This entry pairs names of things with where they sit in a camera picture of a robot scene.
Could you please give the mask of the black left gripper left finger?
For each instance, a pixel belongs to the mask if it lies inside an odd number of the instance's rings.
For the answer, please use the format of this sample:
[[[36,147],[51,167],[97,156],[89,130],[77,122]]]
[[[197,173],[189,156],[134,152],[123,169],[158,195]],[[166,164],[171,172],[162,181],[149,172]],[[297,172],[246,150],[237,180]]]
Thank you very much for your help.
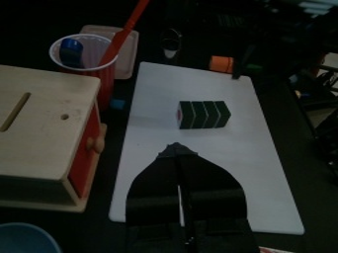
[[[126,201],[126,222],[131,226],[179,223],[175,160],[181,149],[178,142],[169,145],[133,181]]]

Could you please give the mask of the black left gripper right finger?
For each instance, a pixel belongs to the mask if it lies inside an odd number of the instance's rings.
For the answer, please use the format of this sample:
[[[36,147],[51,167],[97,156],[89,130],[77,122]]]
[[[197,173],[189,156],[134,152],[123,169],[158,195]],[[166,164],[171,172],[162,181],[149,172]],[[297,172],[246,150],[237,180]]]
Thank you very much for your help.
[[[175,144],[175,173],[185,226],[201,220],[248,218],[246,194],[238,180],[181,143]]]

